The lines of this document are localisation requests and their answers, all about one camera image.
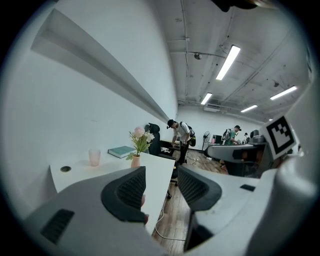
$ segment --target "black office chair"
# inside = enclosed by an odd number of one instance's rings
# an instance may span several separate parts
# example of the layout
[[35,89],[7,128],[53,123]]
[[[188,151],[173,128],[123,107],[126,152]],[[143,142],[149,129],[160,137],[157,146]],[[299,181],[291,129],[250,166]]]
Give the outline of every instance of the black office chair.
[[[153,123],[149,123],[149,131],[151,134],[153,134],[154,139],[151,141],[151,145],[149,147],[149,153],[150,155],[153,156],[157,156],[160,158],[167,158],[167,159],[171,159],[171,160],[176,160],[175,157],[173,157],[173,152],[175,150],[179,150],[177,148],[174,147],[168,147],[168,149],[170,150],[170,152],[164,152],[161,151],[161,141],[160,141],[160,127],[156,124]],[[170,182],[175,183],[175,186],[178,186],[177,181],[176,180],[172,180],[172,179],[176,179],[178,177],[178,168],[173,169],[172,171],[172,175],[171,175],[171,180]],[[167,191],[168,196],[167,198],[170,199],[172,197],[172,195],[169,193],[169,190]]]

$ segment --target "green book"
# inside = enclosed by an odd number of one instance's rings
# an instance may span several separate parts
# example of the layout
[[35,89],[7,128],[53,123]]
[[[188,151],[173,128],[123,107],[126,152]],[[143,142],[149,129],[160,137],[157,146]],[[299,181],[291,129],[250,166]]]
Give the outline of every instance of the green book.
[[128,156],[130,153],[134,153],[136,150],[129,146],[121,146],[116,148],[108,149],[108,153],[117,157],[117,158],[124,158]]

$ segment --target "security camera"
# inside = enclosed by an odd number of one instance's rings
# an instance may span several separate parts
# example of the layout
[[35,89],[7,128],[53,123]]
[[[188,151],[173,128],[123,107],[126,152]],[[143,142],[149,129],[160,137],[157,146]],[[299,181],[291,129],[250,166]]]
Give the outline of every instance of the security camera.
[[202,54],[197,52],[197,53],[194,54],[194,57],[195,57],[197,60],[201,60],[201,59],[202,59]]

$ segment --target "chair backrest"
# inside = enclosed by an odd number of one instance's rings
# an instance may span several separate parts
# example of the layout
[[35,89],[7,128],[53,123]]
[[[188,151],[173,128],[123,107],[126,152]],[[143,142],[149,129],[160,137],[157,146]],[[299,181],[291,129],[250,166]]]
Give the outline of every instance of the chair backrest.
[[160,127],[156,124],[149,123],[149,131],[153,134],[154,139],[151,141],[151,145],[149,147],[150,155],[158,156],[161,153],[160,147]]

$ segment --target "cable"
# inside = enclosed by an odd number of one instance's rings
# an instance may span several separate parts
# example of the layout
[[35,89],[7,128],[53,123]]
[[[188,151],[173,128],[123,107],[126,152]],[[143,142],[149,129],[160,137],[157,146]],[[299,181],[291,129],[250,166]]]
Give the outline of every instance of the cable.
[[193,163],[187,163],[187,165],[191,165],[191,166],[192,166],[192,165],[195,165],[196,163],[203,164],[203,165],[211,164],[211,162],[199,162],[198,160],[194,160],[193,158],[190,158],[190,157],[188,156],[188,153],[189,153],[189,149],[187,150],[185,156],[186,156],[187,158],[189,158],[190,160],[193,160],[194,162],[193,162]]
[[165,213],[164,213],[164,209],[162,208],[162,217],[156,222],[155,227],[154,227],[154,228],[155,228],[155,231],[158,233],[158,235],[159,235],[160,237],[164,238],[164,239],[177,240],[177,241],[186,241],[186,240],[183,240],[183,239],[174,239],[174,238],[164,237],[163,235],[161,235],[161,234],[159,233],[159,231],[157,230],[157,224],[158,224],[159,221],[161,221],[161,220],[163,219],[164,216],[165,216]]

